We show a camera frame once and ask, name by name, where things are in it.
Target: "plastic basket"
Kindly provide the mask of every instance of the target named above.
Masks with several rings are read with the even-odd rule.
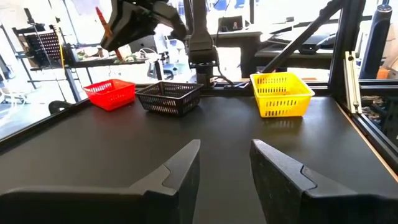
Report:
[[[138,91],[137,97],[145,110],[183,116],[199,104],[202,86],[158,82]]]
[[[136,84],[112,79],[84,87],[90,101],[111,111],[136,100]]]
[[[303,116],[315,94],[290,72],[253,74],[250,79],[262,118]]]

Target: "black table surface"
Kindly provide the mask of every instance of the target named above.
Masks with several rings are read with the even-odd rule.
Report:
[[[303,118],[262,119],[253,97],[202,98],[182,118],[139,102],[111,113],[88,106],[0,156],[0,192],[27,185],[128,187],[201,139],[194,223],[265,223],[249,160],[251,139],[361,193],[398,184],[331,98]]]

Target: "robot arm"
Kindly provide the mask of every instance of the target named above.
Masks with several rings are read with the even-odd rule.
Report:
[[[104,36],[101,41],[108,51],[155,34],[159,23],[173,29],[173,38],[183,40],[187,35],[176,8],[169,6],[167,0],[111,0],[111,3],[113,10],[108,24],[113,36]]]

